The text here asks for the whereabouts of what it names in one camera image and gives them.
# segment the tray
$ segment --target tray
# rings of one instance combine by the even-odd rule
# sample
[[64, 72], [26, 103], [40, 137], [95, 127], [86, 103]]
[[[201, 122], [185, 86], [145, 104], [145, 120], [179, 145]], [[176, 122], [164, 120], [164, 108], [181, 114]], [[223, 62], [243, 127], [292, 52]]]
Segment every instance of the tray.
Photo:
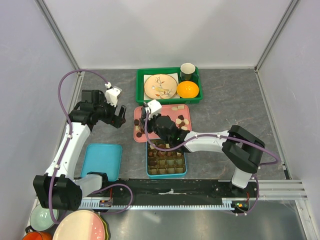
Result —
[[[165, 147], [165, 142], [161, 139], [152, 139], [151, 142], [160, 148]], [[149, 152], [155, 153], [155, 156], [149, 156]], [[187, 174], [187, 161], [184, 153], [180, 153], [180, 156], [176, 151], [163, 152], [164, 156], [158, 156], [157, 153], [158, 150], [151, 149], [147, 142], [146, 174], [150, 179], [182, 178]]]
[[[163, 67], [163, 68], [144, 68], [136, 71], [136, 87], [135, 87], [135, 101], [142, 106], [144, 102], [151, 100], [144, 100], [144, 75], [155, 74], [178, 74], [178, 82], [181, 82], [180, 67]], [[195, 67], [195, 73], [199, 76], [199, 69]], [[203, 97], [200, 77], [194, 81], [199, 87], [199, 94], [195, 98], [170, 98], [159, 99], [161, 104], [198, 104]]]
[[[184, 106], [184, 109], [178, 109], [176, 111], [172, 110], [172, 108], [178, 107], [179, 105]], [[141, 106], [136, 107], [133, 112], [133, 119], [134, 120], [140, 119], [141, 112], [142, 112], [142, 107]], [[189, 124], [186, 124], [185, 127], [187, 127], [187, 129], [189, 131], [192, 131], [190, 113], [189, 113], [189, 108], [187, 105], [185, 105], [185, 104], [163, 105], [162, 109], [161, 109], [161, 115], [162, 116], [169, 116], [171, 118], [171, 120], [174, 122], [176, 122], [176, 119], [178, 118], [178, 116], [183, 115], [183, 117], [185, 119], [189, 120]], [[137, 143], [145, 143], [147, 141], [146, 135], [142, 134], [141, 137], [137, 137], [137, 132], [138, 131], [136, 131], [136, 126], [133, 124], [133, 139]], [[159, 139], [159, 136], [157, 134], [155, 134], [154, 132], [149, 133], [148, 136], [150, 139]]]

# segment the marble table surface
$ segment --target marble table surface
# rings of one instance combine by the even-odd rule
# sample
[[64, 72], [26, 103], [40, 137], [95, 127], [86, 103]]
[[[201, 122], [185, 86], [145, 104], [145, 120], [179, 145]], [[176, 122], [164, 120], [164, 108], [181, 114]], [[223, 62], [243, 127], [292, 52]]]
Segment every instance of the marble table surface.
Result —
[[[93, 128], [86, 140], [75, 168], [74, 176], [80, 176], [86, 148], [92, 143], [120, 144], [122, 160], [119, 178], [148, 178], [146, 174], [146, 145], [133, 139], [134, 109], [136, 103], [136, 70], [98, 70], [113, 86], [122, 89], [118, 104], [125, 105], [126, 123], [116, 129], [103, 122]], [[240, 125], [262, 141], [266, 147], [278, 153], [264, 101], [253, 69], [200, 69], [203, 100], [189, 104], [192, 130], [218, 132]], [[103, 80], [92, 73], [85, 73], [81, 89], [105, 91]], [[263, 154], [261, 162], [273, 161]], [[187, 154], [186, 179], [229, 180], [234, 164], [222, 153], [193, 152]], [[281, 164], [264, 166], [258, 171], [260, 180], [283, 180]]]

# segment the wall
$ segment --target wall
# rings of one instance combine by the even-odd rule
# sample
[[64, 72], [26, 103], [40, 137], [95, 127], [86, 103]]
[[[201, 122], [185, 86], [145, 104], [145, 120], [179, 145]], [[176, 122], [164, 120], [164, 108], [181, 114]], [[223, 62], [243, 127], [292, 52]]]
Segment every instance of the wall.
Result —
[[[0, 239], [22, 239], [36, 193], [65, 123], [57, 89], [72, 67], [32, 0], [0, 8]], [[70, 101], [75, 77], [63, 85]]]
[[320, 225], [320, 2], [303, 0], [260, 70], [263, 89], [294, 178]]
[[44, 0], [82, 68], [255, 66], [290, 0]]

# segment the yellow bowl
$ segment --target yellow bowl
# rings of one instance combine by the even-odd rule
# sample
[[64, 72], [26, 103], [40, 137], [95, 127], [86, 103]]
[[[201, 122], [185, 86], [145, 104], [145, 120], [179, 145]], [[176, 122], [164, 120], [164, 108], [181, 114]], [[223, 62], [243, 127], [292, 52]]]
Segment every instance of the yellow bowl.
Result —
[[193, 99], [199, 93], [199, 87], [193, 81], [182, 81], [176, 88], [176, 92], [181, 98]]

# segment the pink tray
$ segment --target pink tray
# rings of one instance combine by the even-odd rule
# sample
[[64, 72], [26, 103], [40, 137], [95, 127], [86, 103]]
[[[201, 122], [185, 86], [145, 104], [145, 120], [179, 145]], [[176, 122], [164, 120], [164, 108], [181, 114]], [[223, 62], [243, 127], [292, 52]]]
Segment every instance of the pink tray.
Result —
[[[171, 109], [173, 107], [178, 107], [179, 105], [183, 105], [184, 109], [178, 109], [177, 111], [174, 111]], [[133, 112], [133, 120], [135, 120], [135, 119], [139, 120], [141, 118], [141, 112], [142, 112], [142, 107], [138, 106]], [[162, 116], [169, 116], [171, 118], [171, 120], [174, 122], [176, 122], [176, 119], [178, 118], [178, 116], [182, 115], [185, 119], [189, 120], [189, 124], [184, 125], [184, 126], [187, 127], [189, 131], [192, 130], [189, 108], [185, 104], [162, 105], [161, 115]], [[136, 131], [135, 125], [133, 125], [133, 139], [137, 143], [145, 143], [147, 141], [145, 134], [142, 134], [141, 137], [137, 137], [136, 134], [137, 134], [137, 131]], [[149, 133], [148, 136], [150, 139], [159, 139], [158, 135], [155, 134], [154, 132]]]

